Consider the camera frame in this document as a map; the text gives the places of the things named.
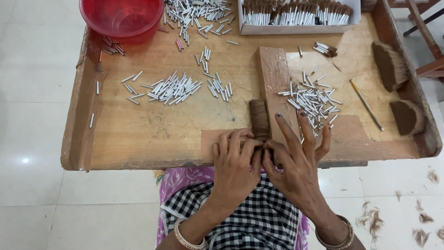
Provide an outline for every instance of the red plastic basin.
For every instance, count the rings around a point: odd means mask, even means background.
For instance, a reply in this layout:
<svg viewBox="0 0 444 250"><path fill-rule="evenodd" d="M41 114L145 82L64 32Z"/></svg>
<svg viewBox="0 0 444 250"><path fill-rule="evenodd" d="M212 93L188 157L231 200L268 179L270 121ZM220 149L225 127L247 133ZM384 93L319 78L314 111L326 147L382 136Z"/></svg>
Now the red plastic basin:
<svg viewBox="0 0 444 250"><path fill-rule="evenodd" d="M91 29L119 42L140 44L159 27L163 0L80 0L80 13Z"/></svg>

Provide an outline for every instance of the hand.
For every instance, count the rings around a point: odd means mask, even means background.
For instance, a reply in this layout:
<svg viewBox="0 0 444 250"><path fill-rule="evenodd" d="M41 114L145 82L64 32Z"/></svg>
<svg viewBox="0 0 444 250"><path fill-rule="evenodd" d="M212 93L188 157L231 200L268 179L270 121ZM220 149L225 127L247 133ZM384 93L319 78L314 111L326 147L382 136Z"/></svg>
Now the hand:
<svg viewBox="0 0 444 250"><path fill-rule="evenodd" d="M308 218L316 219L317 214L326 209L326 202L319 189L317 178L317 164L330 150L330 125L322 130L321 146L316 148L316 138L303 110L297 112L297 119L304 134L304 143L301 146L299 138L294 134L281 114L275 119L287 141L288 149L282 143L268 140L265 148L262 165L274 186L297 206ZM279 173L271 161L270 149L282 163L283 171Z"/></svg>
<svg viewBox="0 0 444 250"><path fill-rule="evenodd" d="M242 148L241 137L248 138ZM250 171L254 147L263 144L253 137L248 129L227 131L219 136L219 143L212 145L214 187L207 203L212 202L217 206L225 218L236 210L261 179L260 150L254 153Z"/></svg>

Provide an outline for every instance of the bangle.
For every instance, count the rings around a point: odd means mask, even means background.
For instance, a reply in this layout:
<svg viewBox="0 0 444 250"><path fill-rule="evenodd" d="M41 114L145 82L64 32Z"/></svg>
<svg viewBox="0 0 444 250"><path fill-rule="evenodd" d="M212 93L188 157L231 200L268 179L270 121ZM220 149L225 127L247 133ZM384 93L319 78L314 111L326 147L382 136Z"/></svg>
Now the bangle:
<svg viewBox="0 0 444 250"><path fill-rule="evenodd" d="M205 248L205 238L202 240L202 243L199 245L193 245L189 243L179 232L179 225L184 222L185 219L178 219L176 223L174 223L174 234L176 235L177 240L182 244L184 247L190 250L202 250Z"/></svg>
<svg viewBox="0 0 444 250"><path fill-rule="evenodd" d="M350 222L345 217L340 216L340 215L337 215L337 216L349 227L349 235L344 240L344 242L342 242L341 244L339 244L339 245L329 245L329 244L325 243L321 239L321 237L319 237L319 235L317 234L317 228L315 229L317 240L319 241L319 243L321 245L323 245L328 250L343 250L343 249L349 247L352 244L353 239L355 238L355 233L353 231L352 224L350 224Z"/></svg>

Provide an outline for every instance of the purple floral fabric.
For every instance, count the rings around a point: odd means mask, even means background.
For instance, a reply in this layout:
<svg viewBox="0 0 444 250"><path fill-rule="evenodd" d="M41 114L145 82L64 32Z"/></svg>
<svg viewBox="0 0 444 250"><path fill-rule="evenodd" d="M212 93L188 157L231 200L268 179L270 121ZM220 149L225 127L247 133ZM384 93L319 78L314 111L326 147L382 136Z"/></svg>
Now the purple floral fabric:
<svg viewBox="0 0 444 250"><path fill-rule="evenodd" d="M214 167L183 167L167 169L160 184L160 203L166 202L177 191L197 184L214 181ZM164 223L159 213L156 246L165 238ZM298 224L295 250L308 249L309 223L307 217L301 213Z"/></svg>

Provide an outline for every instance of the checkered apron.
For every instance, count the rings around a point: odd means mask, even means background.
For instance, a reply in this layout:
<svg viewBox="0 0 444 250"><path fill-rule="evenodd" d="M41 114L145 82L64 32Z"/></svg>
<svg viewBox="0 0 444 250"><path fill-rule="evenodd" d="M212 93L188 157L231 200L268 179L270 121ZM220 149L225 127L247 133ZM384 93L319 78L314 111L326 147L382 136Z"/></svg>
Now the checkered apron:
<svg viewBox="0 0 444 250"><path fill-rule="evenodd" d="M160 206L164 228L189 218L205 203L213 182L176 192ZM299 209L273 186L266 174L244 202L206 236L207 249L294 250Z"/></svg>

